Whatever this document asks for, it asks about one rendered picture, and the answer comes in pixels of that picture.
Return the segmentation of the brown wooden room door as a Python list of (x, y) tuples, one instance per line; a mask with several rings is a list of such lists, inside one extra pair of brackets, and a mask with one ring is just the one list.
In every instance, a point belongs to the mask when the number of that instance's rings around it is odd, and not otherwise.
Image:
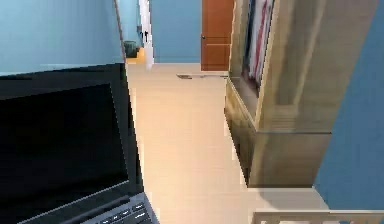
[(202, 0), (201, 70), (227, 71), (234, 0)]

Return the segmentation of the dark green bin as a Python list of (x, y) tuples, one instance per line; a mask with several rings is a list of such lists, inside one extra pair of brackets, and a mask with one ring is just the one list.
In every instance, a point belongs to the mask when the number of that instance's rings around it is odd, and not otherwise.
[(127, 58), (136, 58), (138, 53), (138, 48), (135, 41), (125, 41), (124, 42), (125, 56)]

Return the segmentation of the white room door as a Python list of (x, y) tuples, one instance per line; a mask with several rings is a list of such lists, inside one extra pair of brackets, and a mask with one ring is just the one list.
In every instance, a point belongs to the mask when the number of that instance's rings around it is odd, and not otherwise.
[(154, 64), (153, 43), (150, 23), (149, 0), (139, 0), (141, 32), (145, 51), (146, 68), (150, 70)]

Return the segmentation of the striped hanging clothes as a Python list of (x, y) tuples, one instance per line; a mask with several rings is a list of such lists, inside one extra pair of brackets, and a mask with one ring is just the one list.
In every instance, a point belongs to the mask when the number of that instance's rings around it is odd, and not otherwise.
[(259, 88), (270, 32), (274, 0), (250, 0), (243, 74)]

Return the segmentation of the light wooden wardrobe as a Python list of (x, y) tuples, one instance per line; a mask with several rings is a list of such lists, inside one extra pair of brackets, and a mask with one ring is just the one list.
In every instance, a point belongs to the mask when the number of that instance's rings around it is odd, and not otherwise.
[(379, 0), (274, 0), (260, 84), (227, 84), (225, 115), (249, 188), (314, 184)]

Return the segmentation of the black open laptop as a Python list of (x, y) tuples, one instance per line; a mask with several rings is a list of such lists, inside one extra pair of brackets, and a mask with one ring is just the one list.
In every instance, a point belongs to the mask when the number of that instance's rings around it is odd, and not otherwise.
[(124, 64), (0, 75), (0, 224), (160, 224)]

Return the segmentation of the light wooden bed frame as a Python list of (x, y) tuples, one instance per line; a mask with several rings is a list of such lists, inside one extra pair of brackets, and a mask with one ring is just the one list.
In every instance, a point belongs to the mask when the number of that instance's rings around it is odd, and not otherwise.
[(259, 210), (251, 224), (382, 224), (384, 210)]

